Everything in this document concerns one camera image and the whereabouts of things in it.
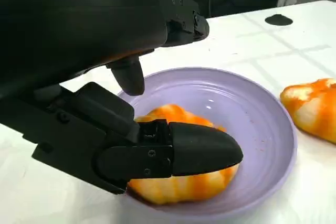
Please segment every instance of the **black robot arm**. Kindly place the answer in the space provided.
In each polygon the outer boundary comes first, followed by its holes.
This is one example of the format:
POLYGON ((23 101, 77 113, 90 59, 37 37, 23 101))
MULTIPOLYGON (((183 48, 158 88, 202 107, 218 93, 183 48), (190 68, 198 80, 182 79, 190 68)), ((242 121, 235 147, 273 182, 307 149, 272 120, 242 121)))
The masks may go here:
POLYGON ((114 194, 132 178, 213 172, 243 157, 214 128, 134 122, 133 107, 94 82, 76 93, 55 85, 4 99, 0 111, 1 123, 37 144, 33 158, 114 194))
POLYGON ((144 92, 139 56, 208 36, 192 0, 0 0, 0 123, 37 144, 33 158, 114 194, 132 178, 193 175, 239 163, 213 128, 136 123, 131 105, 92 82, 59 83, 97 66, 144 92))

